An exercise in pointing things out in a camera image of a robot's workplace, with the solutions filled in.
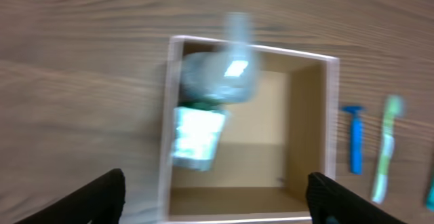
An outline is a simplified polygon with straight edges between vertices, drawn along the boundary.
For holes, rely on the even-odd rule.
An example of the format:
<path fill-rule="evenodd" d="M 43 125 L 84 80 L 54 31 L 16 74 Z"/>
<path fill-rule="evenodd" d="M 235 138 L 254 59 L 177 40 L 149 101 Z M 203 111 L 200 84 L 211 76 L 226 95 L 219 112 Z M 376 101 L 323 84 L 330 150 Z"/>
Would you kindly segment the clear green-labelled bottle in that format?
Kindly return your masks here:
<path fill-rule="evenodd" d="M 195 52 L 183 58 L 180 84 L 189 98 L 233 104 L 253 97 L 260 58 L 252 47 L 250 15 L 228 14 L 224 33 L 228 41 L 216 44 L 211 52 Z"/>

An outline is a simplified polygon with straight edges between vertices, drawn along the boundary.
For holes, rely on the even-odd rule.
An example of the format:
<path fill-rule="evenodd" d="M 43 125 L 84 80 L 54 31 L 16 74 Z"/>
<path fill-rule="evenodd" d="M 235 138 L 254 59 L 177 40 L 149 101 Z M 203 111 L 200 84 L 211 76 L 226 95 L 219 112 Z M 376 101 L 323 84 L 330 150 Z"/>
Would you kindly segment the green white soap packet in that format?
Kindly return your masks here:
<path fill-rule="evenodd" d="M 174 166 L 200 172 L 211 169 L 228 112 L 179 106 L 175 112 Z"/>

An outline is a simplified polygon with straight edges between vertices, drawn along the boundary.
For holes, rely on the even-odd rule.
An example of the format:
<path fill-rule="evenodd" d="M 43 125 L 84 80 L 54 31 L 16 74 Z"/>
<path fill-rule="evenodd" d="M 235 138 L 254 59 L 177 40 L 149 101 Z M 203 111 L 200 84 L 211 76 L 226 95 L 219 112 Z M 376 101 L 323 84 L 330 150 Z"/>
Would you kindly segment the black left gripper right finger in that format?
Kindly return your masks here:
<path fill-rule="evenodd" d="M 404 224 L 320 172 L 308 175 L 306 199 L 313 224 Z"/>

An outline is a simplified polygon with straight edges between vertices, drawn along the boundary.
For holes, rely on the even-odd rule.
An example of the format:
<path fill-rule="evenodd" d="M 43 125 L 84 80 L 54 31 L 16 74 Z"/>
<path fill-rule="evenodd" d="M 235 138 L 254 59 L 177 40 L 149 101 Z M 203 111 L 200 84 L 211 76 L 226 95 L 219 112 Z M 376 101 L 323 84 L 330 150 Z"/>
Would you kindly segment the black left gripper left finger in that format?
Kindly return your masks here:
<path fill-rule="evenodd" d="M 118 224 L 125 204 L 125 176 L 112 169 L 17 224 Z"/>

